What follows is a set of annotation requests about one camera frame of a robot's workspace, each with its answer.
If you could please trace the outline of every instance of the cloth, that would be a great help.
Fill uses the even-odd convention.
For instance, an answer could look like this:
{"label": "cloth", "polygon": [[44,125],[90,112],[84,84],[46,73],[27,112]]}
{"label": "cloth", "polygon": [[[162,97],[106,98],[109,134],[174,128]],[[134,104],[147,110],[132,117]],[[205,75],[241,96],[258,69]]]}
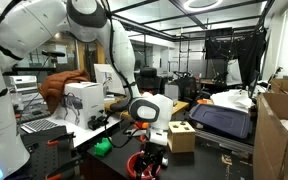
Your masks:
{"label": "cloth", "polygon": [[85,70],[65,71],[46,77],[40,88],[40,94],[47,103],[48,110],[53,113],[61,101],[65,84],[90,82]]}

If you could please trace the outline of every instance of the ceiling light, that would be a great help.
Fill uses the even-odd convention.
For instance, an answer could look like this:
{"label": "ceiling light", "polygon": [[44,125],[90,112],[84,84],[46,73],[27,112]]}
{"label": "ceiling light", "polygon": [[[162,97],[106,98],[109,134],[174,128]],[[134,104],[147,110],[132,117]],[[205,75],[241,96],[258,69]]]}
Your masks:
{"label": "ceiling light", "polygon": [[191,7],[190,5],[195,2],[195,1],[199,1],[199,0],[188,0],[184,3],[184,9],[188,10],[188,11],[195,11],[195,12],[198,12],[198,11],[205,11],[207,9],[212,9],[216,6],[218,6],[219,4],[222,3],[223,0],[216,0],[214,3],[211,3],[209,5],[206,5],[206,6],[201,6],[201,7]]}

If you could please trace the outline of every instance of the robotic arm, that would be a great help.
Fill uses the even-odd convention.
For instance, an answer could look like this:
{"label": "robotic arm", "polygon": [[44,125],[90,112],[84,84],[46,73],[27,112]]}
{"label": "robotic arm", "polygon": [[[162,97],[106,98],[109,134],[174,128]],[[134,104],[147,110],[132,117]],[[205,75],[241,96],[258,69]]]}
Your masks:
{"label": "robotic arm", "polygon": [[148,140],[166,146],[172,100],[162,95],[142,97],[134,79],[134,52],[123,26],[108,19],[97,0],[13,0],[0,21],[0,178],[5,178],[29,159],[19,134],[11,99],[2,72],[58,32],[70,32],[82,42],[98,40],[107,61],[117,71],[128,97],[129,112],[139,121],[151,122]]}

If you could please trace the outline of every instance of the computer monitor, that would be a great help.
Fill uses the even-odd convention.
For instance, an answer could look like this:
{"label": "computer monitor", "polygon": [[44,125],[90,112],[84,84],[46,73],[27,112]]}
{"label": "computer monitor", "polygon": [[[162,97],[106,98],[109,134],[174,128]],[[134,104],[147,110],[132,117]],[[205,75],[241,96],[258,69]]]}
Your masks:
{"label": "computer monitor", "polygon": [[124,94],[125,91],[122,82],[113,67],[109,64],[94,64],[96,82],[104,84],[108,87],[108,92]]}
{"label": "computer monitor", "polygon": [[251,77],[252,78],[251,82],[250,82],[249,87],[248,87],[248,97],[251,99],[253,97],[253,94],[254,94],[254,91],[255,91],[259,77],[260,77],[260,73],[256,70],[254,70],[252,77]]}
{"label": "computer monitor", "polygon": [[226,85],[232,86],[242,84],[241,71],[237,59],[228,61],[227,72]]}

